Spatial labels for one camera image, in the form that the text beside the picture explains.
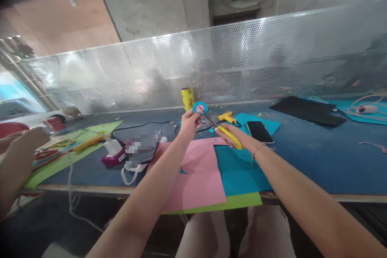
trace forearm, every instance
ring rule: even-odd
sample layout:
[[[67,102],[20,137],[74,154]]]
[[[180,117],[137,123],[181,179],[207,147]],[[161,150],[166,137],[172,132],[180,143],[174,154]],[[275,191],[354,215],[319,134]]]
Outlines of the forearm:
[[[0,156],[0,219],[8,214],[31,173],[18,168],[17,160],[32,163],[33,153],[10,147]]]
[[[259,149],[254,157],[283,205],[324,256],[387,254],[345,208],[273,151]]]
[[[172,192],[189,142],[182,135],[175,139],[126,200],[88,257],[141,256]]]

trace table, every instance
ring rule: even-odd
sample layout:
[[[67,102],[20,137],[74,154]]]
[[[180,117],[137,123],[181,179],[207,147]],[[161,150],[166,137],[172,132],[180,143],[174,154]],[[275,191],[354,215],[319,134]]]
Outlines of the table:
[[[271,102],[233,104],[219,106],[211,117],[226,111],[234,115],[246,113],[260,118],[281,122],[274,133],[274,148],[276,153],[286,159],[295,168],[311,178],[339,202],[387,202],[387,155],[381,149],[371,145],[359,145],[367,141],[381,145],[387,144],[384,125],[358,123],[348,120],[333,128],[314,124],[274,110],[269,109]],[[70,124],[70,130],[78,130],[101,123],[115,121],[120,117],[123,123],[118,128],[138,126],[155,121],[173,121],[179,124],[182,109],[155,110],[142,112],[89,115],[85,119]],[[161,130],[168,141],[174,140],[173,124],[148,124],[141,128],[121,130],[116,136],[125,141],[126,138],[138,136],[141,133]],[[195,139],[215,137],[217,134],[209,131],[198,133]],[[77,194],[98,196],[127,197],[135,186],[127,186],[121,178],[123,165],[106,169],[100,159],[107,153],[100,148],[74,164],[72,183]],[[69,168],[51,176],[38,186],[40,191],[67,192]],[[140,173],[136,183],[145,173]],[[271,203],[277,197],[273,192],[261,192],[262,200]]]

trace green paper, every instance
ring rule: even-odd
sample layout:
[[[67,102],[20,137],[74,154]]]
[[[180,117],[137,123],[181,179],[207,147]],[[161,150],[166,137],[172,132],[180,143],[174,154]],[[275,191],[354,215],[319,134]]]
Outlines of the green paper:
[[[110,134],[118,125],[120,125],[122,122],[117,121],[117,122],[112,122],[112,123],[107,123],[107,124],[100,124],[96,126],[92,126],[87,128],[88,131],[96,131],[96,132],[101,132],[104,131],[106,134]],[[76,135],[82,133],[85,131],[85,129],[79,130],[78,132],[75,133],[69,133],[66,135],[68,138],[73,138]],[[90,140],[91,138],[94,138],[96,135],[95,133],[88,133],[88,134],[83,134],[82,136],[79,136],[76,138],[77,142],[85,142]],[[96,143],[94,145],[91,145],[84,150],[80,152],[71,152],[71,161],[73,163],[81,160],[83,157],[86,155],[89,155],[93,151],[97,150],[98,148],[101,148],[103,144],[101,143]],[[46,164],[45,166],[35,170],[32,172],[31,176],[29,177],[27,183],[24,185],[25,189],[29,190],[36,190],[36,187],[45,179],[49,178],[50,176],[58,173],[59,171],[65,169],[66,167],[69,167],[70,163],[67,157],[67,154],[59,157],[58,159]]]
[[[188,210],[182,210],[177,212],[166,212],[163,214],[194,214],[200,212],[212,212],[217,210],[230,210],[235,208],[246,208],[249,206],[262,205],[261,196],[259,192],[245,193],[237,196],[228,196],[227,202],[223,204],[216,204],[211,206],[205,206],[201,208],[193,208]]]

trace bracelet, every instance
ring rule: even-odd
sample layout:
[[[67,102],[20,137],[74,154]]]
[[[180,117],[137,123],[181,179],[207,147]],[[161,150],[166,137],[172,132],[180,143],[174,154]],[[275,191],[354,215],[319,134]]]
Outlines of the bracelet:
[[[255,150],[253,151],[253,153],[251,154],[251,166],[253,166],[253,159],[254,159],[254,154],[258,151],[258,149],[260,149],[261,148],[261,146],[263,146],[264,145],[264,147],[263,148],[265,148],[265,149],[269,149],[269,150],[272,150],[272,151],[274,151],[274,149],[273,148],[269,148],[269,147],[267,147],[267,145],[265,144],[265,143],[260,143],[260,144],[258,144],[258,146],[257,147],[255,147]]]

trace leg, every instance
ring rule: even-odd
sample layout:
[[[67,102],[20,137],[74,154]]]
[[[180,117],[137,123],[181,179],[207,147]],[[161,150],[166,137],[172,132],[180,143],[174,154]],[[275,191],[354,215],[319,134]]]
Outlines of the leg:
[[[295,258],[289,222],[280,206],[250,207],[248,217],[249,224],[239,248],[240,258]]]
[[[230,240],[223,211],[194,214],[185,226],[176,258],[230,256]]]

